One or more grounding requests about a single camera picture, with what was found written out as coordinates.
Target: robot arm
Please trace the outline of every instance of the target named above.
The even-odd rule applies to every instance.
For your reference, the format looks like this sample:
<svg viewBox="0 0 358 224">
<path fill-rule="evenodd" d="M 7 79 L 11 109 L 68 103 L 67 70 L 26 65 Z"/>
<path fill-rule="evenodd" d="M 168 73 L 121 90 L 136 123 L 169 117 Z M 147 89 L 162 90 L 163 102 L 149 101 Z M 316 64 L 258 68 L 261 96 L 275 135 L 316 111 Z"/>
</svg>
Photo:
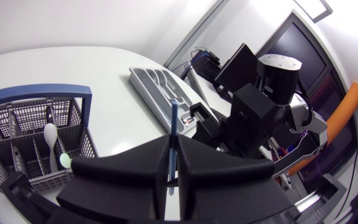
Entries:
<svg viewBox="0 0 358 224">
<path fill-rule="evenodd" d="M 258 148 L 281 127 L 292 133 L 308 134 L 291 153 L 275 163 L 274 177 L 299 161 L 319 153 L 327 142 L 327 124 L 311 108 L 298 80 L 301 62 L 281 55 L 264 55 L 259 59 L 259 82 L 247 84 L 233 95 L 231 115 L 217 123 L 211 116 L 199 119 L 193 139 L 211 147 L 220 146 L 238 157 L 260 158 Z M 303 93 L 296 91 L 299 84 Z M 202 111 L 198 105 L 191 108 Z"/>
</svg>

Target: white spoon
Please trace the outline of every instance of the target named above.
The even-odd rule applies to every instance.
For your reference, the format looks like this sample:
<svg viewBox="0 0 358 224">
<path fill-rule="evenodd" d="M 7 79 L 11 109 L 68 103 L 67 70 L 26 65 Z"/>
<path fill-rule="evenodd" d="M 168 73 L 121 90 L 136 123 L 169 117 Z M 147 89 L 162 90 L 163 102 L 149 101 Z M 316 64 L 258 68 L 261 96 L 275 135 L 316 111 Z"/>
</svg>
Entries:
<svg viewBox="0 0 358 224">
<path fill-rule="evenodd" d="M 56 126 L 52 123 L 48 123 L 44 127 L 44 138 L 45 142 L 47 142 L 50 150 L 49 154 L 49 164 L 50 164 L 50 172 L 57 172 L 57 164 L 55 158 L 55 151 L 53 150 L 55 147 L 55 143 L 57 140 L 57 129 Z"/>
</svg>

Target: black cable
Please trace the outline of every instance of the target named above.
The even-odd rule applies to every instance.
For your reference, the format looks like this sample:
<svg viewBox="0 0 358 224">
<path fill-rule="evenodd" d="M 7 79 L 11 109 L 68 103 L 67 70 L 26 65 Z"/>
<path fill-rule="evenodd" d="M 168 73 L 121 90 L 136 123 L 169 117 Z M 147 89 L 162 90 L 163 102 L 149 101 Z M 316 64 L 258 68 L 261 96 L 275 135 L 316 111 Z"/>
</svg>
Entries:
<svg viewBox="0 0 358 224">
<path fill-rule="evenodd" d="M 357 155 L 358 155 L 358 148 L 357 148 L 356 156 L 355 156 L 355 158 L 354 158 L 354 164 L 353 164 L 353 172 L 352 172 L 351 184 L 349 185 L 349 190 L 347 191 L 345 201 L 343 202 L 343 205 L 342 205 L 342 207 L 341 207 L 340 211 L 338 212 L 338 214 L 336 215 L 336 217 L 335 217 L 335 218 L 337 218 L 337 217 L 339 216 L 339 214 L 341 214 L 341 211 L 342 211 L 343 207 L 344 207 L 344 206 L 345 206 L 345 204 L 346 204 L 347 198 L 349 197 L 349 193 L 350 193 L 350 191 L 351 191 L 351 188 L 352 188 L 352 183 L 353 183 L 354 171 L 356 170 L 356 160 L 357 160 Z"/>
<path fill-rule="evenodd" d="M 190 52 L 191 59 L 193 59 L 193 58 L 194 58 L 194 57 L 193 57 L 193 53 L 194 53 L 194 52 L 197 52 L 197 51 L 199 51 L 199 50 L 194 50 L 194 51 Z"/>
</svg>

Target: white surface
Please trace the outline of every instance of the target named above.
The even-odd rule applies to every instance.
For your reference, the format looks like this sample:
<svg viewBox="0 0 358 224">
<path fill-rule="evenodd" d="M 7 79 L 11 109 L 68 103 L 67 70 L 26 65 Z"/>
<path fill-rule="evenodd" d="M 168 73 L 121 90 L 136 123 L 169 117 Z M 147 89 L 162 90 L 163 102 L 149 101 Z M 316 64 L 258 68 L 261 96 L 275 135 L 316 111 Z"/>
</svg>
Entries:
<svg viewBox="0 0 358 224">
<path fill-rule="evenodd" d="M 197 75 L 194 69 L 191 69 L 187 75 L 194 77 L 205 97 L 205 102 L 210 108 L 215 109 L 226 117 L 230 116 L 231 104 L 219 96 L 212 83 Z"/>
<path fill-rule="evenodd" d="M 119 47 L 164 63 L 215 0 L 0 0 L 0 54 Z"/>
<path fill-rule="evenodd" d="M 109 47 L 25 50 L 0 55 L 0 89 L 36 83 L 89 86 L 93 94 L 89 129 L 99 156 L 110 156 L 167 133 L 129 83 L 129 67 L 163 69 L 141 55 Z M 173 77 L 192 103 L 201 101 L 186 83 L 175 75 Z M 192 136 L 194 133 L 195 129 L 186 135 Z M 54 190 L 44 196 L 55 201 L 58 192 Z M 168 204 L 178 206 L 177 201 L 172 202 L 173 198 L 177 198 L 177 195 L 168 197 Z M 167 210 L 167 218 L 178 219 L 177 210 Z M 23 222 L 1 193 L 0 222 Z"/>
</svg>

